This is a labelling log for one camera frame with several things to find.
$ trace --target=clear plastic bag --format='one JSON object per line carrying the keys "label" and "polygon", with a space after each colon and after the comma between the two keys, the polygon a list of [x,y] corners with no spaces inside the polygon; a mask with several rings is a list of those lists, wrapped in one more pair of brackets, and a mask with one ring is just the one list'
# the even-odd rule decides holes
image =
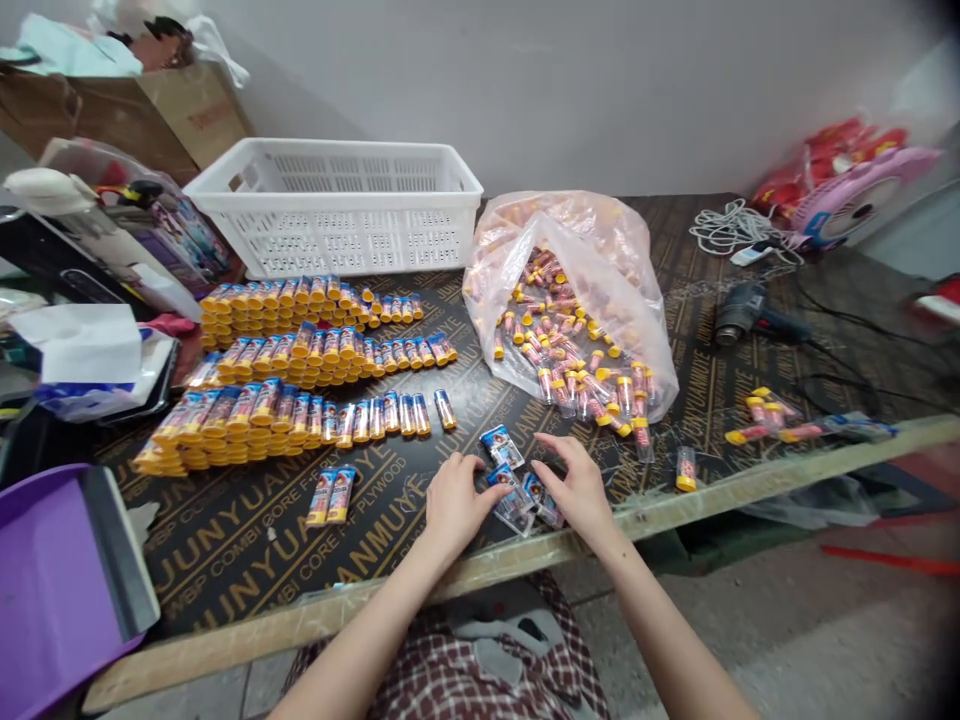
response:
{"label": "clear plastic bag", "polygon": [[625,357],[653,371],[647,415],[651,422],[663,417],[677,396],[677,374],[650,263],[650,232],[639,213],[614,198],[582,191],[512,193],[487,204],[474,241],[463,295],[496,377],[540,396],[532,366],[518,353],[495,361],[494,347],[497,320],[531,252],[550,250],[589,317]]}
{"label": "clear plastic bag", "polygon": [[849,475],[761,500],[740,508],[740,512],[804,530],[822,530],[830,525],[866,527],[880,519],[863,486]]}

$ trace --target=heat gun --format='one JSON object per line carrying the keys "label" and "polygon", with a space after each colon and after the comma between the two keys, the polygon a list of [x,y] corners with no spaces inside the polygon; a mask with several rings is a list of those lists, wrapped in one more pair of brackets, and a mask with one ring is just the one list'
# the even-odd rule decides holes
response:
{"label": "heat gun", "polygon": [[810,328],[767,307],[767,289],[762,283],[737,285],[717,305],[713,339],[717,345],[733,345],[754,331],[790,345],[810,341]]}

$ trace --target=purple dustpan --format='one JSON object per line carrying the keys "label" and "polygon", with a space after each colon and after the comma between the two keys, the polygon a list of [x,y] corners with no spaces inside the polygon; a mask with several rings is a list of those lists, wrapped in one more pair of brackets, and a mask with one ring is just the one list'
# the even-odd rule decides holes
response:
{"label": "purple dustpan", "polygon": [[0,720],[29,720],[160,617],[109,470],[64,465],[0,493]]}

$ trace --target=hand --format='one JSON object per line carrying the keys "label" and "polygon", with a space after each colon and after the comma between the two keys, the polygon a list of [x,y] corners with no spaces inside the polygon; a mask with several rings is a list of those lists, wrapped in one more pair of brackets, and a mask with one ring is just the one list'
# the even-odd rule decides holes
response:
{"label": "hand", "polygon": [[509,485],[496,485],[478,493],[473,473],[483,467],[476,455],[455,452],[427,489],[427,527],[421,537],[429,538],[429,544],[443,553],[447,565],[460,557],[494,505],[513,492]]}
{"label": "hand", "polygon": [[603,491],[600,468],[587,454],[586,448],[572,437],[558,438],[546,433],[535,433],[535,437],[567,464],[567,477],[561,480],[539,460],[531,463],[570,527],[588,545],[604,532],[615,530],[617,525]]}

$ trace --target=table surface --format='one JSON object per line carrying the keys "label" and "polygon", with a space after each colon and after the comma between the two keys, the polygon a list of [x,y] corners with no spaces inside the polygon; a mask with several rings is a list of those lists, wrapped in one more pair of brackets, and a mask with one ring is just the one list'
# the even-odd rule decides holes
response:
{"label": "table surface", "polygon": [[[943,402],[938,377],[949,374],[939,356],[812,312],[799,298],[794,273],[782,266],[739,269],[697,250],[687,234],[704,208],[721,209],[731,196],[675,196],[625,199],[650,226],[652,261],[665,296],[667,328],[680,395],[655,427],[656,460],[637,461],[631,440],[606,430],[562,420],[517,388],[495,379],[483,361],[461,297],[462,273],[430,273],[371,278],[381,293],[420,292],[425,317],[414,326],[387,325],[374,337],[427,334],[443,330],[460,359],[443,369],[404,372],[331,393],[338,401],[382,394],[389,389],[447,390],[459,419],[455,432],[434,431],[426,440],[389,438],[341,455],[320,449],[298,457],[195,473],[187,479],[136,474],[129,461],[152,429],[141,426],[106,438],[100,462],[112,467],[128,507],[157,502],[160,510],[145,546],[148,568],[163,617],[148,641],[219,627],[297,600],[303,593],[389,574],[424,525],[425,491],[437,466],[455,450],[483,454],[479,435],[506,424],[529,460],[541,457],[533,433],[573,434],[597,459],[610,501],[643,506],[675,493],[674,457],[680,445],[698,451],[700,480],[715,483],[734,472],[788,453],[815,447],[754,444],[734,448],[723,434],[747,424],[744,398],[767,385],[804,409],[819,414],[798,396],[798,377],[839,372],[809,350],[778,346],[751,337],[720,351],[711,343],[718,293],[747,279],[766,278],[771,305],[808,322],[815,337],[876,386]],[[884,327],[915,332],[914,321],[898,302],[923,283],[849,250],[829,254],[799,273],[803,287],[831,307],[865,316]],[[855,390],[821,380],[810,395],[838,411],[861,408]],[[914,401],[887,396],[884,419],[899,421],[936,411]],[[359,470],[346,525],[306,528],[313,486],[320,469],[350,463]],[[276,539],[269,540],[269,528]],[[511,537],[491,518],[476,547]]]}

